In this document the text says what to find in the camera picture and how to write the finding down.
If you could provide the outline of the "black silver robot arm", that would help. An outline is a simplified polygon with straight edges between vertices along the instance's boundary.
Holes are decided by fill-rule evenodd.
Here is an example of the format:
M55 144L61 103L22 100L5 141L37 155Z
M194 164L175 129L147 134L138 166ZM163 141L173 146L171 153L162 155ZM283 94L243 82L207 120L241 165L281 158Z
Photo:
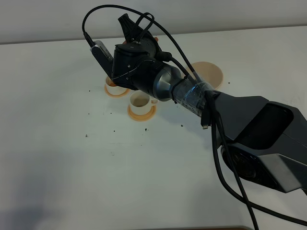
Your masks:
M209 126L212 99L222 126L217 146L227 166L248 181L284 193L307 187L307 121L301 112L261 96L234 97L216 91L194 74L168 65L151 33L127 14L119 18L126 43L114 52L112 81L159 101L174 100Z

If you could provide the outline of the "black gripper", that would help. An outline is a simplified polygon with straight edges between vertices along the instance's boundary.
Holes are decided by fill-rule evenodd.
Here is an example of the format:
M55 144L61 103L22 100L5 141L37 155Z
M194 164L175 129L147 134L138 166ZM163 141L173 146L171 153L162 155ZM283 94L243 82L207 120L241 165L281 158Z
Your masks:
M137 38L137 26L127 14L118 18L126 43L116 45L111 80L117 86L149 95L169 95L170 53L161 50L155 38Z

